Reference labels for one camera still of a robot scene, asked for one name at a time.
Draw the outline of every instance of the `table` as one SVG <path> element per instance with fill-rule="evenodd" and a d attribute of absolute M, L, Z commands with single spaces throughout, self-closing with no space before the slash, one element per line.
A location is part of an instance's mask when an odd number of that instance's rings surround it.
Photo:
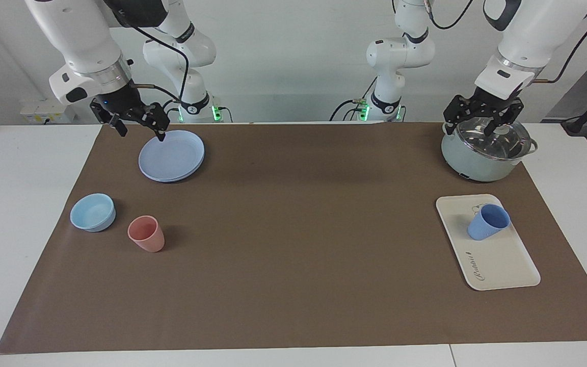
<path fill-rule="evenodd" d="M 587 141 L 558 125 L 527 125 L 541 144 L 525 165 L 587 272 Z M 0 337 L 65 200 L 98 125 L 0 127 Z M 587 342 L 147 351 L 0 356 L 0 365 L 581 365 Z"/>

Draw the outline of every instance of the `pot lid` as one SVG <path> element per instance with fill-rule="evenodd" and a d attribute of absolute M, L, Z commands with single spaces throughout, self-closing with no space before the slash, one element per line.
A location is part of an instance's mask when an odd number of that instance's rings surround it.
<path fill-rule="evenodd" d="M 472 118 L 457 125 L 457 136 L 473 151 L 494 160 L 517 160 L 531 149 L 531 137 L 521 123 L 503 125 L 487 137 L 484 129 L 490 118 Z"/>

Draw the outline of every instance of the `blue plate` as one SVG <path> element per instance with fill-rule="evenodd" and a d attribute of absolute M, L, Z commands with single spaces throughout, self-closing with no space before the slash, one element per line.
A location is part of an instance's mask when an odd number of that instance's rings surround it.
<path fill-rule="evenodd" d="M 180 181 L 201 166 L 205 146 L 198 135 L 185 130 L 172 130 L 165 134 L 165 141 L 155 137 L 142 148 L 140 171 L 153 181 Z"/>
<path fill-rule="evenodd" d="M 87 232 L 101 232 L 115 221 L 117 212 L 112 199 L 106 194 L 92 194 L 79 200 L 69 219 L 74 227 Z"/>

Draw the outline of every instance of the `beige tray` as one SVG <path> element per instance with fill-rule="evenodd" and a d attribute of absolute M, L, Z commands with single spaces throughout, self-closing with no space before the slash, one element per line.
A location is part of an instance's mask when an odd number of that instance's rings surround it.
<path fill-rule="evenodd" d="M 520 286 L 536 286 L 540 274 L 512 223 L 483 241 L 468 235 L 468 225 L 485 204 L 501 206 L 493 195 L 442 197 L 436 200 L 447 236 L 452 242 L 461 272 L 476 291 L 503 290 Z"/>

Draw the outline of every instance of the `bowl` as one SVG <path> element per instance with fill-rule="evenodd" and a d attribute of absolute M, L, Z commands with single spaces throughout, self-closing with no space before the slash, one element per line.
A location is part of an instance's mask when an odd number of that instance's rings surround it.
<path fill-rule="evenodd" d="M 101 193 L 88 195 L 79 200 L 70 213 L 74 227 L 87 232 L 101 232 L 115 221 L 117 212 L 112 199 Z"/>

